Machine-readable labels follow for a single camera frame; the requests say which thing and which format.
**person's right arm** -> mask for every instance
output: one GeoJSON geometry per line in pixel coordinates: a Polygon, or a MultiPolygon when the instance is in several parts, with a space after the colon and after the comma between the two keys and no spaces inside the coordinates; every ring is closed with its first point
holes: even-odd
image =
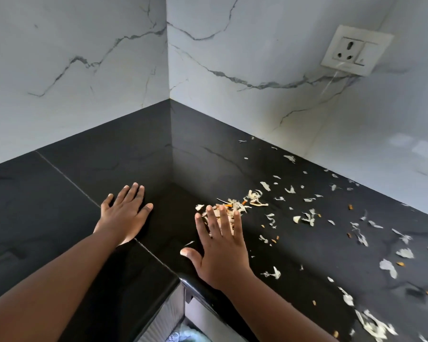
{"type": "Polygon", "coordinates": [[[202,280],[228,297],[257,338],[261,342],[336,341],[253,274],[239,212],[234,214],[231,235],[225,207],[220,208],[220,228],[212,207],[207,206],[206,211],[212,238],[201,215],[195,215],[204,257],[189,247],[183,248],[181,254],[192,261],[202,280]]]}

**wall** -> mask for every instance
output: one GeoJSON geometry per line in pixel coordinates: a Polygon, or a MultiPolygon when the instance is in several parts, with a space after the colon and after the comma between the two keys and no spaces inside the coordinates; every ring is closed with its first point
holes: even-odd
{"type": "Polygon", "coordinates": [[[168,98],[165,0],[0,0],[0,162],[168,98]]]}
{"type": "Polygon", "coordinates": [[[428,213],[428,0],[167,0],[170,97],[428,213]],[[368,78],[339,24],[396,38],[368,78]]]}

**forearm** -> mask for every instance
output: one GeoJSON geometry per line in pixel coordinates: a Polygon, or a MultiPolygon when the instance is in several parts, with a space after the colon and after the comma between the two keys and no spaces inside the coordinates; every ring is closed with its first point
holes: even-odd
{"type": "Polygon", "coordinates": [[[1,296],[0,341],[56,341],[119,242],[94,233],[1,296]]]}
{"type": "Polygon", "coordinates": [[[224,293],[261,342],[336,341],[252,272],[234,282],[224,293]]]}

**outlet cover plate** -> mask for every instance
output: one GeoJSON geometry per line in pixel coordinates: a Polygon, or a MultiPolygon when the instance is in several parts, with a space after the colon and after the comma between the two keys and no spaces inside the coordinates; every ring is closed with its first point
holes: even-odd
{"type": "Polygon", "coordinates": [[[394,35],[386,34],[383,32],[365,30],[363,28],[355,28],[345,25],[339,25],[336,30],[333,39],[328,47],[328,50],[323,58],[321,65],[326,67],[331,67],[340,71],[354,73],[359,76],[368,76],[371,74],[375,65],[379,61],[379,58],[385,52],[387,47],[393,40],[394,35]],[[351,38],[355,40],[360,40],[365,43],[374,43],[377,44],[377,48],[372,55],[366,60],[366,65],[359,65],[354,62],[342,62],[333,58],[336,49],[338,48],[340,41],[344,38],[351,38]]]}

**person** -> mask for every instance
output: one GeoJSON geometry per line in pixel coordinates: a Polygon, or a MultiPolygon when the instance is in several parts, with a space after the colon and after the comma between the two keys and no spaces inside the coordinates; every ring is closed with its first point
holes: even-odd
{"type": "MultiPolygon", "coordinates": [[[[58,340],[109,255],[143,227],[153,209],[151,203],[140,209],[144,192],[137,183],[125,186],[112,206],[109,194],[92,235],[0,297],[0,341],[58,340]]],[[[192,261],[202,280],[225,293],[258,340],[336,341],[253,274],[240,214],[234,214],[232,235],[224,207],[220,227],[212,207],[206,211],[212,237],[200,214],[195,215],[204,257],[187,247],[181,254],[192,261]]]]}

